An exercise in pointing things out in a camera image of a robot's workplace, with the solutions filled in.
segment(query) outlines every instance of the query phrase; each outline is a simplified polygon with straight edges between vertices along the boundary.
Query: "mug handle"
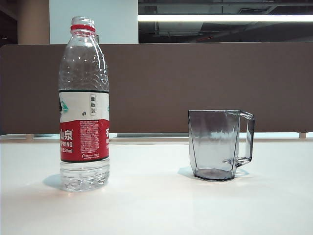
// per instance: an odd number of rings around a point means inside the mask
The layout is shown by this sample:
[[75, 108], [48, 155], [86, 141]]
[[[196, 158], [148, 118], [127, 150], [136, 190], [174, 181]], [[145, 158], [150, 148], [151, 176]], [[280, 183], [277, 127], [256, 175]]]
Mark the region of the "mug handle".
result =
[[240, 110], [240, 117], [244, 117], [248, 120], [246, 127], [246, 153], [242, 158], [238, 158], [236, 167], [245, 165], [252, 160], [252, 148], [253, 148], [253, 134], [254, 134], [254, 115], [245, 111]]

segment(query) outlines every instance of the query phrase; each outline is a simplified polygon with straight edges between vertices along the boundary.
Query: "plastic water bottle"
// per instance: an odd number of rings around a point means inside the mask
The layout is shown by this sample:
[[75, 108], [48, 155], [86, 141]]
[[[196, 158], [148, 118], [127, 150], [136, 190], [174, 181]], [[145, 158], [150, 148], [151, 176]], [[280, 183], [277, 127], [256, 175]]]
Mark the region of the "plastic water bottle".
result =
[[74, 17], [59, 71], [61, 178], [66, 191], [109, 177], [109, 78], [93, 20]]

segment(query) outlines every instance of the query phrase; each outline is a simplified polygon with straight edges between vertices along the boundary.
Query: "ceiling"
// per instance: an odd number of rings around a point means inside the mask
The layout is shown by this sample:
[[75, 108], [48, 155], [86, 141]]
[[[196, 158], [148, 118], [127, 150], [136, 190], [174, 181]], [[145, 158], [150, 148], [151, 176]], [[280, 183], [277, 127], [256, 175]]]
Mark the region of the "ceiling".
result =
[[[139, 15], [305, 15], [313, 0], [139, 0]], [[313, 41], [313, 23], [139, 22], [139, 43]]]

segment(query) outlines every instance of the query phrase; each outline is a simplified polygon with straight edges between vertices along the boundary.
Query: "bottle base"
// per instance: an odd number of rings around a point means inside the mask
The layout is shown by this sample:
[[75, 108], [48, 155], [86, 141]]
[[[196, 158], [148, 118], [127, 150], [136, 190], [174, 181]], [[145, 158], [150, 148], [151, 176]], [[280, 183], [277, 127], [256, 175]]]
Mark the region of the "bottle base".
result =
[[85, 178], [70, 178], [61, 174], [62, 190], [67, 192], [90, 191], [104, 186], [109, 178], [109, 172]]
[[61, 162], [62, 190], [83, 192], [100, 188], [106, 184], [110, 175], [108, 158], [89, 163]]

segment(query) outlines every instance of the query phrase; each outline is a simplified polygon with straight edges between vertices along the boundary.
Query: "gray glass mug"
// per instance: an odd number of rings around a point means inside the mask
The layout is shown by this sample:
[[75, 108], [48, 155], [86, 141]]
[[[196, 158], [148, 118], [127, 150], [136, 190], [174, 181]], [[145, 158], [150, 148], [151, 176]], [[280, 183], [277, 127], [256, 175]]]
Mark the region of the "gray glass mug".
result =
[[[189, 110], [189, 156], [196, 177], [225, 181], [251, 162], [254, 115], [242, 110]], [[246, 153], [238, 156], [240, 117], [247, 122]]]

